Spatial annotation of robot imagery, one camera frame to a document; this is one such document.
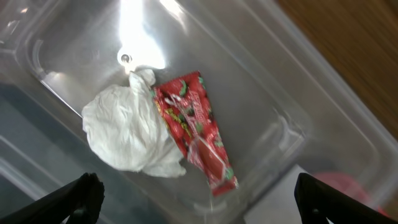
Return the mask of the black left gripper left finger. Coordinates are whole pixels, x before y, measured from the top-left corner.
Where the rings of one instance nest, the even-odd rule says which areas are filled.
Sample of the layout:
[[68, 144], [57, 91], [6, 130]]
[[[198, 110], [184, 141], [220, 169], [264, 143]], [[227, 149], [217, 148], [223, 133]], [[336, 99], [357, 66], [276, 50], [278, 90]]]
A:
[[85, 173], [56, 191], [1, 218], [2, 224], [95, 224], [104, 201], [104, 184], [95, 173]]

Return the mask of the white napkin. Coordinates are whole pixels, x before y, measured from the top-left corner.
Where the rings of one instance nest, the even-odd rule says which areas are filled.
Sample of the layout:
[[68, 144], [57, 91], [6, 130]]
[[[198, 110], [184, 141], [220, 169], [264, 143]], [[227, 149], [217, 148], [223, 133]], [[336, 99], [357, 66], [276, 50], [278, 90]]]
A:
[[176, 178], [186, 173], [183, 154], [152, 100], [150, 69], [129, 74], [129, 86], [111, 85], [83, 107], [90, 149], [121, 171]]

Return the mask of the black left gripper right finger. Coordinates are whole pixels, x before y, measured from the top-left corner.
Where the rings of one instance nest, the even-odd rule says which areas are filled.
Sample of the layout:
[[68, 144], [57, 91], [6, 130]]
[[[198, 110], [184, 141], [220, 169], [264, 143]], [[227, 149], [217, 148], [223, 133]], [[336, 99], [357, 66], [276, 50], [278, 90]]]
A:
[[294, 197], [303, 224], [397, 224], [307, 173], [298, 175]]

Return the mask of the red snack wrapper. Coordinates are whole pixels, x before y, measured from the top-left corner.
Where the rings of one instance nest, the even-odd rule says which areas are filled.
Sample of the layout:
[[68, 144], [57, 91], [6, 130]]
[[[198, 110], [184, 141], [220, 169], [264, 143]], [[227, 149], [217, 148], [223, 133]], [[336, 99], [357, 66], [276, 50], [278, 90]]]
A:
[[152, 97], [184, 158], [206, 175], [212, 195], [238, 188], [201, 73], [157, 85]]

